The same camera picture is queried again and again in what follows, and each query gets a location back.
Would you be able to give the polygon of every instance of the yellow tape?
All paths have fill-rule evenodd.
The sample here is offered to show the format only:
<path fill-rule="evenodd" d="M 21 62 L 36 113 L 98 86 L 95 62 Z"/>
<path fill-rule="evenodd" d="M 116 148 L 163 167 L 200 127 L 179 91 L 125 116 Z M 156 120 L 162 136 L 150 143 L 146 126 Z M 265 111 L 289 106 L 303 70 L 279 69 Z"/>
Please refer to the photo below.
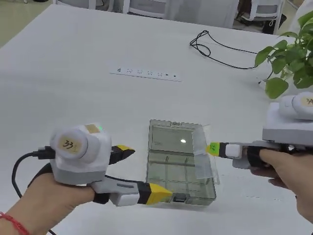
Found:
<path fill-rule="evenodd" d="M 161 187 L 156 184 L 149 184 L 151 189 L 151 194 L 148 198 L 147 205 L 155 204 L 160 202 L 163 198 L 171 197 L 173 193 L 166 188 Z"/>
<path fill-rule="evenodd" d="M 117 147 L 122 149 L 123 151 L 125 151 L 125 150 L 133 150 L 132 148 L 129 148 L 129 147 L 125 146 L 125 145 L 117 145 Z"/>

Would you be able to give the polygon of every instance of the power strip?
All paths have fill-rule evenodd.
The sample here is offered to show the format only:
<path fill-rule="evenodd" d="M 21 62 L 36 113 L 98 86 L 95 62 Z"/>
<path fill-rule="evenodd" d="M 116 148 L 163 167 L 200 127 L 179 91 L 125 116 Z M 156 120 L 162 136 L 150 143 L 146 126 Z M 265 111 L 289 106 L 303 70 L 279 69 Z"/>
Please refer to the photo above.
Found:
<path fill-rule="evenodd" d="M 146 77 L 159 80 L 176 81 L 181 82 L 181 79 L 177 74 L 159 72 L 145 69 L 133 69 L 129 67 L 118 67 L 110 72 L 111 74 L 126 75 L 132 77 Z"/>

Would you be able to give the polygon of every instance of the human hand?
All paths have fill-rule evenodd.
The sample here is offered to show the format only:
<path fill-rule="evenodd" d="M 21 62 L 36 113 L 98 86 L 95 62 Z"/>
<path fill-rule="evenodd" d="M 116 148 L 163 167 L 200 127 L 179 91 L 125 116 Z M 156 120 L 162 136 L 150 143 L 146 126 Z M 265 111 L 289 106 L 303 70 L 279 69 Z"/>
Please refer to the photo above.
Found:
<path fill-rule="evenodd" d="M 46 234 L 76 206 L 93 198 L 92 188 L 59 184 L 52 173 L 47 173 L 34 180 L 7 214 L 19 221 L 31 235 Z"/>
<path fill-rule="evenodd" d="M 263 149 L 260 157 L 274 169 L 255 169 L 252 174 L 270 177 L 271 184 L 293 191 L 298 212 L 313 223 L 313 155 L 293 156 Z"/>

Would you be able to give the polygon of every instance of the black cord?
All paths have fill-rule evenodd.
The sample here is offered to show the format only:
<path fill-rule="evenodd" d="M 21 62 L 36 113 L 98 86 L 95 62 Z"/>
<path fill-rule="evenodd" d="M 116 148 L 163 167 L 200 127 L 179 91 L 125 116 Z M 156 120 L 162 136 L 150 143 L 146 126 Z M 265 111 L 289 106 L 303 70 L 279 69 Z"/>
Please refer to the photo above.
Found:
<path fill-rule="evenodd" d="M 16 172 L 18 170 L 18 167 L 20 165 L 20 163 L 25 160 L 28 157 L 33 157 L 34 155 L 36 155 L 36 152 L 32 152 L 32 153 L 27 153 L 23 156 L 21 156 L 14 164 L 13 170 L 12 170 L 12 185 L 16 191 L 16 193 L 18 194 L 19 198 L 22 197 L 21 191 L 18 187 L 18 185 L 16 184 Z M 52 235 L 56 235 L 55 232 L 53 232 L 52 230 L 49 230 L 49 233 L 51 233 Z"/>
<path fill-rule="evenodd" d="M 210 58 L 211 60 L 214 60 L 214 61 L 216 61 L 216 62 L 218 62 L 218 63 L 220 63 L 222 65 L 226 65 L 226 66 L 229 66 L 229 67 L 234 68 L 234 69 L 250 70 L 250 69 L 255 69 L 257 67 L 257 66 L 253 66 L 253 67 L 242 68 L 242 67 L 238 67 L 238 66 L 234 66 L 234 65 L 229 65 L 229 64 L 224 63 L 224 62 L 222 62 L 220 60 L 214 59 L 213 57 L 211 57 L 211 50 L 210 50 L 210 48 L 208 48 L 207 46 L 205 46 L 203 44 L 199 44 L 198 43 L 198 39 L 203 37 L 203 36 L 205 36 L 205 35 L 208 35 L 215 43 L 217 43 L 217 44 L 219 44 L 219 45 L 221 45 L 223 47 L 226 47 L 228 49 L 242 51 L 242 52 L 247 52 L 247 53 L 251 53 L 251 54 L 257 54 L 256 52 L 252 52 L 252 51 L 248 51 L 248 50 L 242 50 L 242 49 L 237 49 L 237 48 L 229 47 L 229 46 L 226 46 L 226 45 L 224 45 L 222 43 L 219 43 L 214 38 L 212 38 L 212 36 L 210 35 L 209 31 L 204 30 L 201 33 L 199 33 L 198 36 L 194 40 L 192 40 L 190 42 L 190 46 L 192 46 L 194 49 L 196 49 L 198 52 L 200 52 L 201 55 L 203 55 L 203 56 L 205 56 L 207 58 Z M 199 46 L 206 48 L 209 51 L 209 53 L 205 54 L 203 51 L 201 51 L 199 49 Z"/>

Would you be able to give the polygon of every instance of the white table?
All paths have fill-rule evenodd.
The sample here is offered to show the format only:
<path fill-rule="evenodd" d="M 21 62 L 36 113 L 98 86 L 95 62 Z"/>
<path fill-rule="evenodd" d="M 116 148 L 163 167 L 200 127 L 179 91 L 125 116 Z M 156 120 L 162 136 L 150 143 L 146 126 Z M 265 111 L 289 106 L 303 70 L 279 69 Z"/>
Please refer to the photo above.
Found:
<path fill-rule="evenodd" d="M 203 29 L 233 47 L 258 51 L 275 36 L 123 14 L 50 6 L 0 49 L 0 208 L 17 200 L 14 162 L 48 144 L 55 127 L 100 121 L 113 144 L 136 150 L 109 167 L 115 177 L 144 180 L 149 120 L 212 125 L 216 141 L 261 138 L 268 99 L 257 85 L 269 68 L 234 70 L 201 57 L 189 41 Z M 253 55 L 208 44 L 216 58 L 253 65 Z M 113 65 L 179 72 L 182 82 L 109 74 Z M 45 164 L 22 163 L 25 189 Z M 55 228 L 59 235 L 310 234 L 292 193 L 217 160 L 218 199 L 207 208 L 79 207 Z"/>

